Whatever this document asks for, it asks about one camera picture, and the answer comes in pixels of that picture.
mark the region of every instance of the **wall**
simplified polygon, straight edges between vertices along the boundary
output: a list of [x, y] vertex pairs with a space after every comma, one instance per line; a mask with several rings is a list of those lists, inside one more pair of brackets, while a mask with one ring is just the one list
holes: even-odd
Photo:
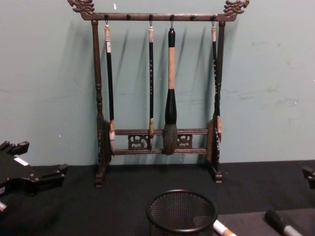
[[[224, 1], [95, 0], [96, 12], [222, 12]], [[314, 159], [315, 2], [252, 0], [225, 34], [221, 162]], [[149, 124], [148, 22], [110, 22], [117, 128]], [[154, 22], [155, 124], [164, 126], [168, 22]], [[104, 22], [99, 24], [108, 115]], [[178, 128], [213, 113], [210, 23], [175, 22]], [[33, 165], [96, 162], [90, 22], [66, 0], [0, 1], [0, 140], [31, 143]], [[201, 138], [195, 145], [203, 144]], [[117, 139], [124, 148], [126, 139]], [[203, 157], [115, 156], [112, 164], [196, 163]]]

